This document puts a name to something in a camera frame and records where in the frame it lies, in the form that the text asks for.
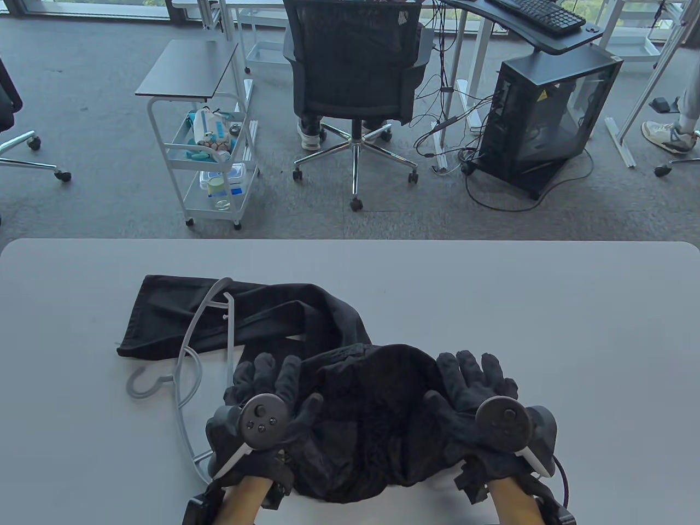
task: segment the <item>hand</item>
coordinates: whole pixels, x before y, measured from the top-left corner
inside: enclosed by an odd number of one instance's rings
[[[242,406],[259,393],[274,393],[284,401],[289,410],[290,421],[282,440],[272,449],[252,451],[238,461],[230,472],[220,479],[222,487],[238,484],[245,476],[264,477],[280,483],[289,494],[293,482],[291,470],[278,457],[282,447],[304,440],[323,404],[323,396],[311,394],[298,412],[295,412],[299,393],[301,360],[288,356],[275,380],[274,358],[262,353],[255,363],[244,361],[238,364],[233,375],[233,386],[224,394],[225,406],[219,407],[206,423],[206,437],[213,455],[209,460],[209,474],[214,476],[226,461],[238,450],[242,439],[238,436],[238,419]]]
[[[437,357],[449,402],[432,390],[423,397],[434,413],[442,431],[467,450],[466,468],[469,478],[478,485],[513,475],[530,473],[528,463],[514,454],[504,454],[489,448],[479,432],[476,412],[479,406],[494,396],[518,397],[518,386],[504,378],[501,364],[495,356],[485,353],[482,367],[468,351],[457,356],[441,353]]]

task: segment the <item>black chair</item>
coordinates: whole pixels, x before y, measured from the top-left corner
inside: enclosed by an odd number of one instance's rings
[[[20,94],[17,93],[17,89],[12,83],[7,69],[5,69],[2,60],[0,60],[0,132],[7,131],[15,125],[15,113],[22,109],[22,105]],[[30,131],[0,144],[0,155],[22,142],[26,142],[33,151],[37,151],[41,147],[41,139],[36,135],[36,132]],[[61,171],[58,166],[54,164],[27,162],[0,156],[0,166],[49,169],[56,176],[56,179],[62,182],[71,180],[71,174],[69,172]]]
[[[360,151],[376,153],[410,167],[409,183],[418,182],[417,165],[372,143],[391,138],[391,124],[362,135],[363,120],[413,118],[416,88],[423,81],[433,48],[433,31],[421,27],[421,4],[415,1],[284,0],[289,27],[284,56],[292,64],[294,112],[352,121],[351,133],[321,123],[345,139],[329,149],[294,161],[300,166],[351,149],[353,211],[362,209],[357,196]]]

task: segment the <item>black desktop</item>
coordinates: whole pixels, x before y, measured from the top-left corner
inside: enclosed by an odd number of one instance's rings
[[[583,152],[621,65],[594,44],[504,61],[478,156],[463,172],[480,169],[539,199]]]

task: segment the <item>chrome chair leg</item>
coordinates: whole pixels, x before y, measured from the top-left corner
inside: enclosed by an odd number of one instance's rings
[[[55,164],[43,164],[42,162],[25,162],[24,160],[6,159],[4,157],[0,157],[0,166],[12,166],[15,168],[49,169],[52,172],[61,171]]]
[[[392,160],[394,162],[398,162],[399,164],[403,164],[404,166],[408,166],[409,168],[416,169],[418,167],[418,164],[415,162],[405,159],[404,157],[401,157],[400,155],[396,155],[395,153],[385,150],[384,148],[380,148],[379,146],[376,146],[375,144],[369,144],[369,143],[364,143],[363,147],[367,148],[369,151],[376,153],[384,158],[387,158],[389,160]]]
[[[27,142],[28,140],[33,139],[34,137],[36,137],[36,132],[30,131],[27,133],[22,133],[20,136],[16,136],[14,139],[10,139],[7,142],[3,142],[2,144],[0,144],[0,155],[5,153],[6,151],[11,150],[16,145],[21,144],[22,142]]]
[[[340,151],[345,151],[346,149],[350,148],[350,143],[349,142],[341,142],[340,144],[336,144],[335,146],[331,146],[327,150],[322,150],[322,151],[316,151],[312,153],[311,155],[307,155],[306,157],[301,157],[300,159],[297,159],[294,161],[294,165],[296,167],[301,166],[302,164],[306,164],[307,162],[311,162],[312,160],[317,160],[317,159],[322,159],[323,157],[328,157],[329,155],[334,155]]]
[[[325,122],[321,123],[321,127],[325,130],[328,130],[329,132],[336,134],[339,136],[341,139],[345,140],[350,140],[350,133],[344,132],[342,129],[338,129],[335,126],[331,126],[330,124],[326,124]]]
[[[357,197],[357,170],[360,167],[360,148],[362,141],[353,140],[352,144],[352,200],[350,208],[352,211],[360,211],[362,209],[362,201]]]
[[[367,134],[364,134],[364,135],[362,136],[362,140],[364,140],[364,141],[371,141],[371,140],[377,138],[379,135],[381,135],[381,134],[384,133],[385,131],[389,131],[390,129],[391,129],[391,124],[390,124],[390,123],[386,123],[386,124],[383,125],[382,127],[375,129],[373,132],[369,132],[369,133],[367,133]]]

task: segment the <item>chair base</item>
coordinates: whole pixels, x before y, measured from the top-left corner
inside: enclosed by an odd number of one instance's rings
[[[26,142],[27,145],[33,151],[37,151],[41,147],[41,139],[36,135],[35,131],[30,131],[0,144],[0,155],[24,142]],[[56,164],[44,164],[42,162],[27,162],[25,160],[14,160],[5,157],[0,157],[0,166],[11,166],[14,168],[47,169],[52,171],[54,177],[56,177],[56,179],[58,179],[61,182],[68,182],[71,180],[71,174],[67,171],[61,171],[61,169]]]
[[[306,157],[302,157],[298,160],[294,161],[294,172],[292,173],[292,178],[295,181],[301,181],[303,178],[303,173],[302,170],[299,168],[299,166],[307,164],[308,162],[311,162],[312,160],[317,160],[323,157],[328,157],[330,155],[334,155],[336,153],[339,153],[341,151],[345,150],[351,150],[352,151],[352,200],[350,201],[350,209],[352,211],[359,211],[362,209],[362,201],[358,197],[358,167],[359,167],[359,160],[360,160],[360,152],[361,151],[370,151],[376,155],[379,155],[380,157],[384,157],[386,159],[392,160],[394,162],[398,162],[399,164],[403,164],[404,166],[408,166],[411,168],[411,172],[408,175],[408,182],[409,183],[417,183],[418,182],[418,172],[416,171],[416,168],[418,167],[418,164],[415,162],[412,162],[408,159],[405,159],[404,157],[401,157],[399,155],[396,155],[395,153],[392,153],[389,150],[385,150],[384,148],[380,148],[379,146],[373,144],[371,141],[376,139],[379,135],[381,135],[384,132],[388,132],[391,129],[391,124],[385,124],[384,126],[380,127],[379,129],[375,129],[374,131],[366,134],[362,134],[362,120],[353,120],[352,121],[352,128],[353,132],[352,133],[347,133],[343,131],[342,129],[338,129],[334,126],[331,126],[329,124],[326,124],[325,122],[321,123],[321,126],[323,129],[339,136],[341,139],[345,140],[345,142],[341,142],[340,144],[336,144],[335,146],[331,146],[328,149],[321,150],[321,151],[316,151],[315,153],[312,153],[311,155],[307,155]]]

